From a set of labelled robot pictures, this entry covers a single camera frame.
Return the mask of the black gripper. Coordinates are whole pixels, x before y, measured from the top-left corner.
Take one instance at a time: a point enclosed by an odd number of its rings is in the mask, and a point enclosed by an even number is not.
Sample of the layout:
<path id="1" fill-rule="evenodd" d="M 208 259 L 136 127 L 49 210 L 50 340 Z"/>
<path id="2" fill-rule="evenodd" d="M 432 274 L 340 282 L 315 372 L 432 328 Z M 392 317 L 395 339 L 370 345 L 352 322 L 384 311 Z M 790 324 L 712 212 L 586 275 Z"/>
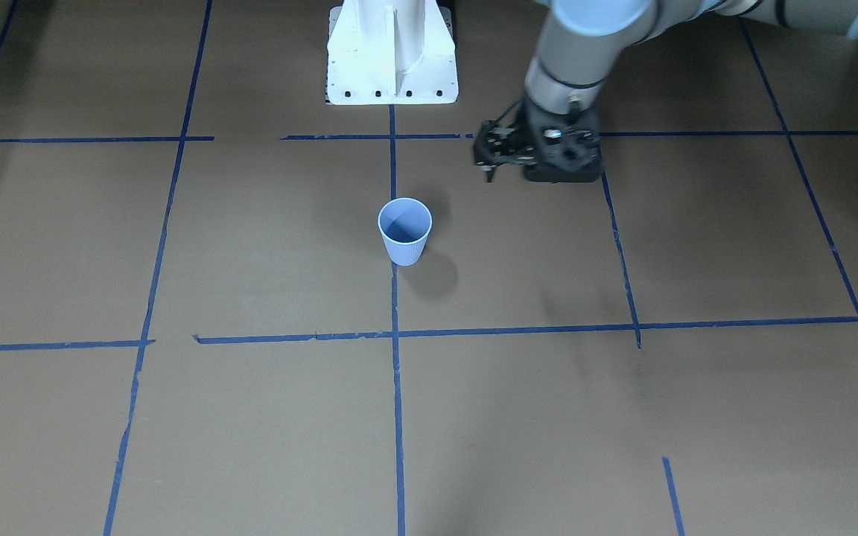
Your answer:
<path id="1" fill-rule="evenodd" d="M 529 159 L 524 160 L 527 149 Z M 515 124 L 481 122 L 472 157 L 486 182 L 493 182 L 497 169 L 504 165 L 522 166 L 522 176 L 532 182 L 597 181 L 605 173 L 598 109 L 595 105 L 581 109 L 573 103 L 568 112 L 558 115 L 524 96 Z"/>

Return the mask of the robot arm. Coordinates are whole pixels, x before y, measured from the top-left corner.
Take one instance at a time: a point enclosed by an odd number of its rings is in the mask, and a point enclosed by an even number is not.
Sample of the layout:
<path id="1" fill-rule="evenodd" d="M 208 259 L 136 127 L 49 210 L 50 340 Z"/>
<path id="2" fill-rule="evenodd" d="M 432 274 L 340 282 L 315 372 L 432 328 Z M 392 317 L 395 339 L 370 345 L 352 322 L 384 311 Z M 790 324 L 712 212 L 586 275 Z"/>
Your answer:
<path id="1" fill-rule="evenodd" d="M 858 1 L 548 1 L 513 120 L 486 120 L 473 162 L 493 181 L 516 166 L 527 181 L 579 183 L 605 173 L 596 100 L 620 55 L 706 14 L 858 40 Z"/>

